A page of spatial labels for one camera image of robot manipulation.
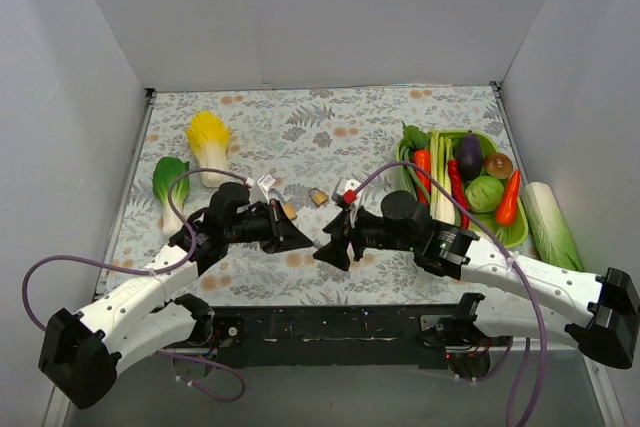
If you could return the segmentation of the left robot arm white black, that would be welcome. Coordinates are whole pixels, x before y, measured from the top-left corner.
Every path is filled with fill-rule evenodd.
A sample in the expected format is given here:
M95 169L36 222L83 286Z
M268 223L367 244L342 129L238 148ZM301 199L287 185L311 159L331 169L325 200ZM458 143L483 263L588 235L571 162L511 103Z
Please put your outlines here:
M200 347L211 339L208 304L171 296L223 259L230 245L256 242L274 254L313 244L279 201L251 202L248 187L234 182L222 184L188 221L141 275L47 322L38 367L76 408L95 405L121 373L157 350L183 341Z

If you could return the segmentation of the large brass long-shackle padlock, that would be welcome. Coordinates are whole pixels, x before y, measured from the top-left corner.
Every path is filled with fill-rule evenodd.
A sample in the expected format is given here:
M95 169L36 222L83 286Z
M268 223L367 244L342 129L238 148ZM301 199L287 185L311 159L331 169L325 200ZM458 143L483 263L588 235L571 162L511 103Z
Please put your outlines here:
M280 204L281 207L283 209L283 212L285 213L286 217L291 220L294 221L297 219L297 211L295 210L295 208L292 206L291 203L289 203L284 196L282 195L282 193L278 190L278 189L271 189L269 191L269 194L272 198L277 199Z

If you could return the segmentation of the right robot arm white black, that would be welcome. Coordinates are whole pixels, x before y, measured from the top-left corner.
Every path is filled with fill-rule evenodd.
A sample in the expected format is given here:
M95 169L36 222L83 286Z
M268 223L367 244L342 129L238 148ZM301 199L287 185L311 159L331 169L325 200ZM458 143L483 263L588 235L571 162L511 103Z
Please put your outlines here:
M367 248L406 251L433 275L501 290L496 300L469 294L460 301L452 330L464 344L529 337L576 347L608 367L633 365L639 294L619 269L577 272L502 253L471 230L432 219L427 206L406 191L386 195L380 215L344 206L324 231L330 241L314 257L343 271Z

